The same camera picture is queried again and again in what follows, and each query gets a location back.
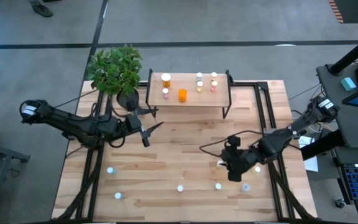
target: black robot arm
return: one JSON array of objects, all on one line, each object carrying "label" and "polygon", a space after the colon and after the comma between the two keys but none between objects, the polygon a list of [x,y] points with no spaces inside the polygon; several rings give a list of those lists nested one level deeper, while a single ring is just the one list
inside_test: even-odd
[{"label": "black robot arm", "polygon": [[330,122],[337,116],[339,108],[331,103],[328,98],[317,96],[313,98],[306,111],[286,128],[277,129],[270,134],[265,134],[261,139],[249,146],[247,150],[238,149],[241,139],[237,136],[229,136],[221,158],[226,163],[229,171],[228,179],[240,182],[241,175],[252,168],[256,163],[266,164],[275,160],[279,154],[289,145],[299,132],[309,125],[317,122]]},{"label": "black robot arm", "polygon": [[23,123],[49,124],[68,138],[74,136],[84,147],[100,147],[102,141],[112,143],[134,133],[140,133],[145,147],[150,146],[148,137],[159,127],[159,123],[144,130],[139,115],[153,113],[155,110],[136,108],[125,116],[124,121],[111,114],[80,117],[50,106],[45,100],[27,100],[21,104]]}]

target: shoe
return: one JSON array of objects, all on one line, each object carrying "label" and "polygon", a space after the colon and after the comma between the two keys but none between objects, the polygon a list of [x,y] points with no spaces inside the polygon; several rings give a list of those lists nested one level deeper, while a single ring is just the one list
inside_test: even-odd
[{"label": "shoe", "polygon": [[41,3],[37,2],[34,5],[32,5],[32,9],[35,13],[40,14],[44,17],[51,17],[53,15],[52,11],[49,10],[47,7],[41,5]]}]

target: wooden table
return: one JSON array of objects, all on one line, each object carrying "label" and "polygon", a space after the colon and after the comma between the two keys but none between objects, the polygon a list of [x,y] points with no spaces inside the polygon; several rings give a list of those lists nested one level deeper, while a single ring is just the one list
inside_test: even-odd
[{"label": "wooden table", "polygon": [[[285,127],[292,122],[292,117],[284,83],[281,80],[268,81],[268,87],[276,124],[279,128]],[[89,90],[90,82],[85,82],[83,93]],[[145,101],[145,92],[145,88],[139,89],[141,103]],[[150,115],[142,118],[145,128],[164,121],[153,132],[150,147],[143,147],[138,134],[129,136],[122,148],[113,149],[106,145],[94,221],[277,220],[267,166],[258,164],[262,170],[260,173],[247,172],[243,174],[241,183],[230,182],[227,180],[226,169],[216,167],[218,158],[198,150],[200,145],[223,139],[238,131],[260,131],[254,89],[232,87],[231,97],[232,110],[225,120],[221,117],[220,108],[161,107],[156,118]],[[97,94],[80,100],[79,115],[88,115],[91,98],[96,101]],[[124,113],[124,110],[118,109],[117,104],[114,107],[118,113]],[[259,137],[256,134],[241,135],[242,147]],[[73,141],[68,152],[76,148],[78,142]],[[220,153],[223,145],[206,149]],[[300,151],[289,147],[284,150],[283,157],[292,192],[307,211],[316,216]],[[82,149],[65,161],[52,217],[59,216],[78,193],[85,159],[86,149]],[[108,167],[114,167],[117,173],[108,174]],[[217,182],[222,184],[222,190],[214,189]],[[249,184],[251,190],[242,192],[244,184]],[[184,186],[182,193],[177,192],[178,185]],[[121,192],[125,198],[114,199],[116,192]],[[282,193],[280,198],[286,214]],[[84,211],[88,210],[88,202],[87,197]]]},{"label": "wooden table", "polygon": [[[149,85],[146,91],[146,104],[148,107],[160,106],[195,106],[195,107],[212,107],[222,108],[223,118],[227,116],[231,107],[231,92],[229,88],[229,74],[219,73],[214,78],[218,82],[216,91],[211,91],[211,74],[204,73],[201,81],[203,82],[203,91],[196,91],[196,73],[170,73],[171,84],[169,89],[169,98],[163,97],[161,72],[149,72]],[[187,90],[187,98],[185,102],[178,100],[179,89]]]}]

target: caster wheel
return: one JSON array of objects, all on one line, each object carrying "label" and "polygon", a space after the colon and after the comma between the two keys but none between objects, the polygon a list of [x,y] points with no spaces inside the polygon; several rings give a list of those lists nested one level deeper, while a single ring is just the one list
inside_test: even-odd
[{"label": "caster wheel", "polygon": [[337,206],[337,208],[344,208],[346,206],[345,200],[343,199],[336,200],[335,206]]}]

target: gray floor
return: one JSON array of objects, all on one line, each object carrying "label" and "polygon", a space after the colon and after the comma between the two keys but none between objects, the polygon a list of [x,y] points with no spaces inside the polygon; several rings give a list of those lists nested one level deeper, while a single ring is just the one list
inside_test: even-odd
[{"label": "gray floor", "polygon": [[[47,4],[51,18],[34,14],[27,0],[0,1],[0,44],[91,43],[102,0]],[[99,42],[358,40],[358,24],[339,24],[327,0],[110,0]],[[237,80],[284,80],[289,97],[315,85],[315,68],[333,63],[353,45],[297,47],[143,48],[147,69],[223,72]],[[0,50],[0,145],[32,154],[8,175],[0,194],[0,223],[50,218],[67,141],[46,125],[20,123],[19,104],[57,104],[78,96],[89,49]],[[303,110],[312,92],[290,101]],[[75,110],[76,103],[64,109]],[[340,210],[335,181],[310,179],[319,217],[358,222],[352,206]]]}]

